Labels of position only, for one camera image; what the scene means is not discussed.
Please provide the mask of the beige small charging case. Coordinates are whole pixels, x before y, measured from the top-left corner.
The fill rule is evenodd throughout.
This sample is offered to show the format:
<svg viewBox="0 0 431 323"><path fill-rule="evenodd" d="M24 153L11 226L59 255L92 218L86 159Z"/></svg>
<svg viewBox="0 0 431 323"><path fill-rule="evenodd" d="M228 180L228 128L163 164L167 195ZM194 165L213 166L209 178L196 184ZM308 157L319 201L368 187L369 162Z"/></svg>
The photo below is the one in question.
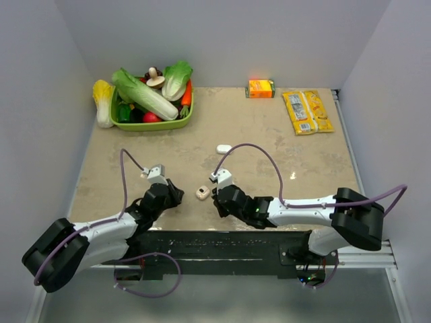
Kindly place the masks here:
<svg viewBox="0 0 431 323"><path fill-rule="evenodd" d="M197 189L195 195L200 201L204 201L205 199L207 199L209 197L210 193L211 193L211 191L208 187L201 186Z"/></svg>

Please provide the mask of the white oval charging case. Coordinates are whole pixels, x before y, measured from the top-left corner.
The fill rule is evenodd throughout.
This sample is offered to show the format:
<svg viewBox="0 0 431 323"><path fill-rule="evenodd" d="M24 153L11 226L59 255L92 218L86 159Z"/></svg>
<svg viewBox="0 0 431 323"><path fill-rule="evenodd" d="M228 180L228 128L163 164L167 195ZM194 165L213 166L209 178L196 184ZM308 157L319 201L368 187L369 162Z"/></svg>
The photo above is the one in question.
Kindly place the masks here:
<svg viewBox="0 0 431 323"><path fill-rule="evenodd" d="M231 150L231 148L232 148L231 145L221 144L221 145L218 145L216 147L216 152L217 152L217 154L225 155L225 154L227 154L227 152L229 152L229 150Z"/></svg>

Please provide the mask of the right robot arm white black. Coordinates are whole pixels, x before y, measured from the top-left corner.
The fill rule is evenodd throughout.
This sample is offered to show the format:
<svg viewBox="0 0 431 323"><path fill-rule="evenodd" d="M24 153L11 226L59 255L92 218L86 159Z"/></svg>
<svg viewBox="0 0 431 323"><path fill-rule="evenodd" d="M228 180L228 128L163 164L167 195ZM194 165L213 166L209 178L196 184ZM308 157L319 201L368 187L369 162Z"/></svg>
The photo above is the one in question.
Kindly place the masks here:
<svg viewBox="0 0 431 323"><path fill-rule="evenodd" d="M211 197L220 217L234 216L255 229L320 225L300 247L300 257L307 264L316 264L346 246L381 249L384 208L349 188L338 188L336 194L319 199L282 201L272 196L251 197L231 184L213 189Z"/></svg>

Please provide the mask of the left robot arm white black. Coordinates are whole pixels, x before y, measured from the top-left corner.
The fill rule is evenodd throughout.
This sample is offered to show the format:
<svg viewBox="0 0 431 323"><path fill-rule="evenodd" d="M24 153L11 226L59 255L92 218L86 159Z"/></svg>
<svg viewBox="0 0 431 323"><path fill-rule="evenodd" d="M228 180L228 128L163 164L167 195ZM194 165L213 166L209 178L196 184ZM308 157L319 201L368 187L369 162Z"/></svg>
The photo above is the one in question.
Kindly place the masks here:
<svg viewBox="0 0 431 323"><path fill-rule="evenodd" d="M94 265L111 260L132 264L139 258L137 238L165 210L179 206L183 196L184 191L167 180L166 184L152 184L122 216L81 223L57 219L24 253L22 264L48 293L60 290L76 273Z"/></svg>

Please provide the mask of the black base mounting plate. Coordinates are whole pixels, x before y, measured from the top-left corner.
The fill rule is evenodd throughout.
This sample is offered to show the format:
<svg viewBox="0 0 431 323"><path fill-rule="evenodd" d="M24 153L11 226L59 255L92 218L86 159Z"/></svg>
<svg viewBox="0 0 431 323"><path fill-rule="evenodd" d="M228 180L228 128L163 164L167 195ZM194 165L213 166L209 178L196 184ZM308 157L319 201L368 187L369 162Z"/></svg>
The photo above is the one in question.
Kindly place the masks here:
<svg viewBox="0 0 431 323"><path fill-rule="evenodd" d="M143 231L97 245L83 235L67 243L52 263L65 285L74 274L96 264L140 264L144 279L163 275L247 275L311 280L311 266L332 265L332 252L306 249L309 232Z"/></svg>

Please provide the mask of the green plastic basket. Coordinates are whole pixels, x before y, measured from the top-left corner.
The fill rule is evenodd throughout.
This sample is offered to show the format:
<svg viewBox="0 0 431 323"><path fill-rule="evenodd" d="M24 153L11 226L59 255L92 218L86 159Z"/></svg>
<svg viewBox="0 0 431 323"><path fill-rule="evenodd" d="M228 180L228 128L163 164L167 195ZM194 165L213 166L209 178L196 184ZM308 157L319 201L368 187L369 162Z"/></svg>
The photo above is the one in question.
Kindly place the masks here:
<svg viewBox="0 0 431 323"><path fill-rule="evenodd" d="M152 89L162 95L162 92L160 90L154 89L154 88L152 88ZM124 101L120 97L116 87L114 86L114 93L112 95L112 103L111 103L109 115L110 115L110 119L111 119L113 125L120 128L121 130L124 130L124 131L131 131L131 132L142 132L143 131L143 132L145 132L145 131L165 131L165 130L179 129L179 128L185 127L189 123L189 121L192 117L192 114L194 112L194 94L193 94L193 92L192 92L191 106L189 108L189 115L186 118L180 117L180 111L182 108L181 100L182 100L182 97L179 100L174 101L174 102L169 101L178 110L178 116L175 120L171 120L171 121L163 120L162 122L157 122L157 123L118 123L118 120L117 120L117 109L118 108L117 108L117 106L121 103L129 104L131 109L139 108L144 113L149 112L149 111L147 111L145 108L143 108L139 104L127 103L126 101Z"/></svg>

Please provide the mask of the red tomato toy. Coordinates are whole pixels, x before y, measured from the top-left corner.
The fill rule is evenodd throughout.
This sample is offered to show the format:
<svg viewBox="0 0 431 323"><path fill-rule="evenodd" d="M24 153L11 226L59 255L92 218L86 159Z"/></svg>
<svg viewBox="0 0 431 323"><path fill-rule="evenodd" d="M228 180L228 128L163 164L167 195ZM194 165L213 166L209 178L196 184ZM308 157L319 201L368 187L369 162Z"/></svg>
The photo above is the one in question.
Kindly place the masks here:
<svg viewBox="0 0 431 323"><path fill-rule="evenodd" d="M153 112L146 112L142 117L143 123L157 123L162 121L163 120Z"/></svg>

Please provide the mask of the dark eggplant toy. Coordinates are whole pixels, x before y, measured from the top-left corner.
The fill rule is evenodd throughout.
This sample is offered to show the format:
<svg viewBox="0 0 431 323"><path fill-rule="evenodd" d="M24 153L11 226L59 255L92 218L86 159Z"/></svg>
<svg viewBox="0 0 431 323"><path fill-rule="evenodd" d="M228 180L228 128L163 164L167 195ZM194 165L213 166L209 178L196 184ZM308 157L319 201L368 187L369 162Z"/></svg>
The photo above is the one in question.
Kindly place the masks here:
<svg viewBox="0 0 431 323"><path fill-rule="evenodd" d="M130 111L129 122L130 123L143 123L144 112L139 108L134 108Z"/></svg>

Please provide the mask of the green pepper toy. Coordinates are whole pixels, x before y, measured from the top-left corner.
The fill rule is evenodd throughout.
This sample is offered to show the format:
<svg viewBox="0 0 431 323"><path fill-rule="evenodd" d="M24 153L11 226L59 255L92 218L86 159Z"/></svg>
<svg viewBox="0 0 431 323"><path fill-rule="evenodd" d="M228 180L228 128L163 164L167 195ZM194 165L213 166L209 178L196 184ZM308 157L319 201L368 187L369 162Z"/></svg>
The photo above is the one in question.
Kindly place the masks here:
<svg viewBox="0 0 431 323"><path fill-rule="evenodd" d="M130 123L132 111L130 105L121 103L117 106L117 108L118 123Z"/></svg>

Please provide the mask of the large napa cabbage toy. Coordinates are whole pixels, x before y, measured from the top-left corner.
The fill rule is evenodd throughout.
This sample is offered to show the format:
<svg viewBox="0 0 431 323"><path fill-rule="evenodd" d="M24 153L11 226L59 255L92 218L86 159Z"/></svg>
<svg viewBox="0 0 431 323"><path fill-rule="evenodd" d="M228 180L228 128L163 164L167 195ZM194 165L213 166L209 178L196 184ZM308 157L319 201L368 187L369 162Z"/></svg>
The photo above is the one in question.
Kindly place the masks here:
<svg viewBox="0 0 431 323"><path fill-rule="evenodd" d="M111 79L120 97L127 103L139 104L162 120L177 118L178 110L173 104L124 68L115 71Z"/></svg>

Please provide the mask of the beige mushroom toy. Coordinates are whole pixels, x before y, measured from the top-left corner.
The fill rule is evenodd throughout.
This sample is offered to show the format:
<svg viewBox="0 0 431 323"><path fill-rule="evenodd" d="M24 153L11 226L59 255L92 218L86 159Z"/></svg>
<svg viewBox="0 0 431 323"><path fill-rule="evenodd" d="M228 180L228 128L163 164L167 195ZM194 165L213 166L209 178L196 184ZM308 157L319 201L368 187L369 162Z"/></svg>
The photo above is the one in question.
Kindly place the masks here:
<svg viewBox="0 0 431 323"><path fill-rule="evenodd" d="M158 75L158 70L155 67L150 67L147 72L146 85L154 88L160 89L165 82L165 78L162 75Z"/></svg>

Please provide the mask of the orange green small box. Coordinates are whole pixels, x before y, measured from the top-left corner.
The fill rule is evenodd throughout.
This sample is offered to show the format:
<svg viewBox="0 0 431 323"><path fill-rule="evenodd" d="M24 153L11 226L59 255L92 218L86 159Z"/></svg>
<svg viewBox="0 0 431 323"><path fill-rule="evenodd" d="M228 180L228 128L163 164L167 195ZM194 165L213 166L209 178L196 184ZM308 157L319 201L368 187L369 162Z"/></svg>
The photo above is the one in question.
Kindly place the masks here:
<svg viewBox="0 0 431 323"><path fill-rule="evenodd" d="M248 81L248 86L245 87L247 98L274 98L275 84L270 79L251 79Z"/></svg>

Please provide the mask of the yellow snack package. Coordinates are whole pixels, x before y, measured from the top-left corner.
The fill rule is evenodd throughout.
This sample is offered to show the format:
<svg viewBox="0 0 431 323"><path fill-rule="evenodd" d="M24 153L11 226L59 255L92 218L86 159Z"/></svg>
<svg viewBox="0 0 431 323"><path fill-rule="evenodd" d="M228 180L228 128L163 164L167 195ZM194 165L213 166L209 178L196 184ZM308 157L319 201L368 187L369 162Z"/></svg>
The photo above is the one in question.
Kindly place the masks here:
<svg viewBox="0 0 431 323"><path fill-rule="evenodd" d="M283 92L295 135L335 131L317 90Z"/></svg>

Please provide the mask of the yellow cabbage toy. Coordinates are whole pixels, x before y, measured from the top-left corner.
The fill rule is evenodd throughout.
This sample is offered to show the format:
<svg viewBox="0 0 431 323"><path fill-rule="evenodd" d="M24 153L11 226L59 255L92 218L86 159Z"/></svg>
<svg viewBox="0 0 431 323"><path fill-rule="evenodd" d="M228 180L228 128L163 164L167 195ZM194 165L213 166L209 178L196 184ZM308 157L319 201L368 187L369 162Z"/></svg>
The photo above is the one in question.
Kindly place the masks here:
<svg viewBox="0 0 431 323"><path fill-rule="evenodd" d="M96 122L103 129L113 126L109 115L113 93L114 87L105 80L99 79L93 85L92 96L96 105Z"/></svg>

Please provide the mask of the small green cabbage toy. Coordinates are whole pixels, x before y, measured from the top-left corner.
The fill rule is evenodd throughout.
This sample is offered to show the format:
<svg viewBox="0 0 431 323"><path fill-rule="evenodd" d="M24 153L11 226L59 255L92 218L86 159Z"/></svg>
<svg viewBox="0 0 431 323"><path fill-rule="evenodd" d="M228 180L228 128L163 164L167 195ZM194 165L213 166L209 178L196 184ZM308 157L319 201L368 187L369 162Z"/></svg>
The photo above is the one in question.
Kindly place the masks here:
<svg viewBox="0 0 431 323"><path fill-rule="evenodd" d="M165 82L162 86L162 96L168 101L179 100L186 91L187 82L190 80L193 69L186 61L178 61L176 64L164 69Z"/></svg>

